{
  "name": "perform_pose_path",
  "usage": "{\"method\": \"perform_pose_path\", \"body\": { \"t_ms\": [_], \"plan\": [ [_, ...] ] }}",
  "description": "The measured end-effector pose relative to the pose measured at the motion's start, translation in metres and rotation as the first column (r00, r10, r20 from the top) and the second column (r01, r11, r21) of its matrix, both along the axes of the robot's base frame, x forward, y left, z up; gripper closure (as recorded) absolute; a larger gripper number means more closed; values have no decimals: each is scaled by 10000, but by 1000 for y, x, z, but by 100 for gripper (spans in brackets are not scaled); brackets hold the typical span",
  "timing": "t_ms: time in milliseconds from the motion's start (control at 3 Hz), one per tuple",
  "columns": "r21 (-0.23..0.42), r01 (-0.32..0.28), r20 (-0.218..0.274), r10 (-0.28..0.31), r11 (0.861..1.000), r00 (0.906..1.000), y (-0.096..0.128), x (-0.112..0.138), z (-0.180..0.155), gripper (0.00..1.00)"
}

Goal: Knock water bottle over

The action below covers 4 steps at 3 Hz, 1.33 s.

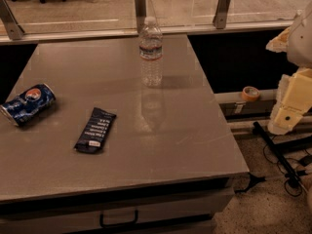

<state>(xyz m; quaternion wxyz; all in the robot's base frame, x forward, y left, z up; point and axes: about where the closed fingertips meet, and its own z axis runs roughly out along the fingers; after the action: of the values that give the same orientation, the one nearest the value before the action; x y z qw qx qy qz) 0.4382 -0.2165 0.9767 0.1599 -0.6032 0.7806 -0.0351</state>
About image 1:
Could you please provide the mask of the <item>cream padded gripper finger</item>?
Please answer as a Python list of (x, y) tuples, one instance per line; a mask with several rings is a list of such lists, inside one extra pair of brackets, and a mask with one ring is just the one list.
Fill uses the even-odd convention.
[(292, 76), (283, 74), (267, 126), (268, 131), (273, 135), (285, 135), (311, 107), (312, 70), (300, 67)]
[(288, 27), (283, 30), (278, 36), (270, 40), (266, 45), (266, 49), (274, 53), (286, 52), (288, 47), (290, 30), (291, 29)]

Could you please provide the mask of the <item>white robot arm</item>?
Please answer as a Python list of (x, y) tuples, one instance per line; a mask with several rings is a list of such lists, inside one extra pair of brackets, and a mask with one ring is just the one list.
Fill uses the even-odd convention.
[(282, 75), (267, 126), (271, 134), (285, 135), (312, 107), (312, 3), (298, 11), (293, 24), (270, 40), (266, 49), (285, 52), (298, 67), (292, 76)]

